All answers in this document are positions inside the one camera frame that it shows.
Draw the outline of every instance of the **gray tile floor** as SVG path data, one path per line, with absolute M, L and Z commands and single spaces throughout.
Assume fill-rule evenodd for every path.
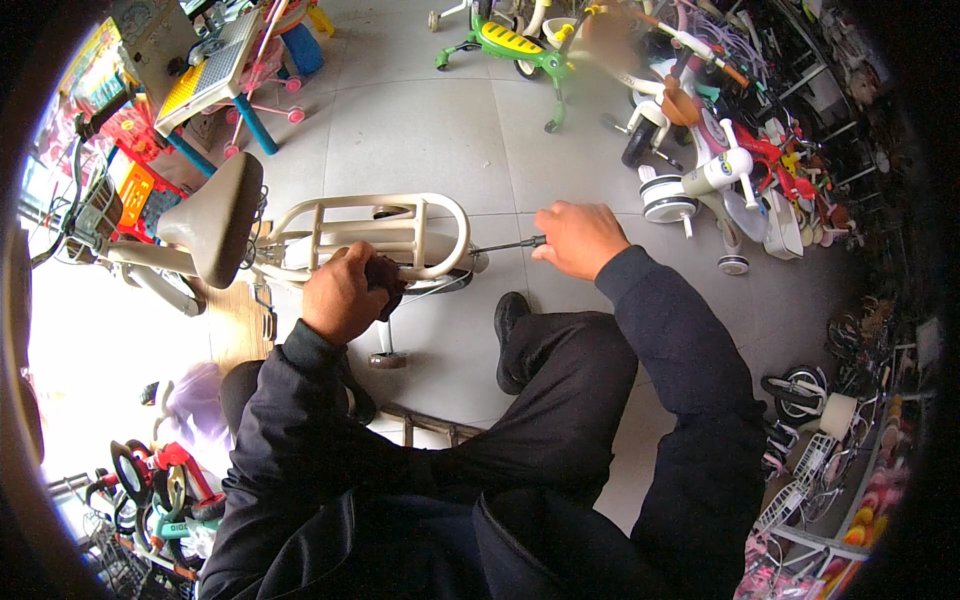
M 321 196 L 434 191 L 467 210 L 473 241 L 488 246 L 533 235 L 533 213 L 555 200 L 604 202 L 633 242 L 704 296 L 750 367 L 756 397 L 767 399 L 756 385 L 766 372 L 827 362 L 824 323 L 844 300 L 840 290 L 851 267 L 842 248 L 813 247 L 804 260 L 784 262 L 748 243 L 751 271 L 722 275 L 715 263 L 723 246 L 711 216 L 699 215 L 694 238 L 686 240 L 682 228 L 653 225 L 640 215 L 637 175 L 619 161 L 626 139 L 597 119 L 603 110 L 629 116 L 625 89 L 598 85 L 600 93 L 569 109 L 564 130 L 544 133 L 552 110 L 549 82 L 526 82 L 507 61 L 479 52 L 455 55 L 446 73 L 433 68 L 440 48 L 463 40 L 467 17 L 450 17 L 430 34 L 427 12 L 453 2 L 324 2 L 337 31 L 334 38 L 319 36 L 323 70 L 296 94 L 258 92 L 305 107 L 307 119 L 290 125 L 282 116 L 264 117 L 280 144 L 275 156 L 241 138 L 264 163 L 268 217 Z M 437 229 L 450 225 L 449 219 L 430 222 Z M 540 311 L 612 312 L 591 284 L 535 263 L 529 250 L 496 252 L 467 289 L 397 310 L 395 343 L 411 355 L 405 370 L 369 370 L 366 355 L 378 350 L 376 332 L 356 340 L 351 355 L 358 378 L 378 401 L 489 426 L 511 402 L 494 382 L 492 329 L 493 308 L 509 290 L 525 294 Z M 282 336 L 300 313 L 300 299 L 278 288 L 274 297 Z M 597 502 L 625 530 L 649 488 L 657 442 L 672 426 L 641 368 L 614 442 L 611 481 Z M 374 428 L 398 438 L 394 423 L 377 421 Z

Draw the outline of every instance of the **black sleeve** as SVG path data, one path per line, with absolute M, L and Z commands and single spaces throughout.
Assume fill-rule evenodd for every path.
M 631 246 L 596 278 L 677 416 L 631 539 L 686 597 L 730 598 L 760 508 L 763 403 L 727 329 L 676 271 Z
M 333 408 L 343 352 L 297 321 L 263 363 L 230 452 L 227 512 L 204 565 L 204 600 L 231 598 L 255 584 L 320 508 L 324 474 L 311 468 L 318 463 L 311 457 Z

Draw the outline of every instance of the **blue stool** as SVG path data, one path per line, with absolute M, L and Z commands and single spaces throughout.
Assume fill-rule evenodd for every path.
M 280 37 L 287 45 L 287 50 L 290 51 L 290 56 L 301 75 L 310 75 L 324 66 L 324 55 L 320 51 L 320 44 L 303 23 L 280 34 Z

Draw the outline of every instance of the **green scooter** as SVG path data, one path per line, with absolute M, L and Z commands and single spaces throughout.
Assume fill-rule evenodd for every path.
M 512 60 L 517 72 L 525 79 L 538 79 L 543 73 L 546 73 L 553 80 L 557 101 L 553 108 L 553 118 L 543 126 L 543 130 L 547 133 L 555 132 L 566 118 L 561 82 L 573 72 L 573 65 L 567 62 L 566 54 L 580 26 L 583 25 L 588 16 L 599 12 L 599 7 L 594 5 L 584 10 L 577 18 L 573 34 L 567 36 L 560 50 L 555 52 L 548 52 L 542 43 L 533 36 L 524 37 L 522 34 L 514 33 L 491 21 L 491 9 L 491 0 L 479 0 L 473 3 L 467 40 L 460 45 L 441 50 L 434 61 L 437 70 L 446 70 L 450 55 L 454 52 L 479 48 L 485 54 L 489 54 L 496 59 Z

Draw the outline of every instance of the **pink wheel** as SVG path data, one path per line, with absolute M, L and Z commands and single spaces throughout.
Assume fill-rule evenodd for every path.
M 287 112 L 287 120 L 291 123 L 299 123 L 306 118 L 306 112 L 303 112 L 303 108 L 293 107 Z

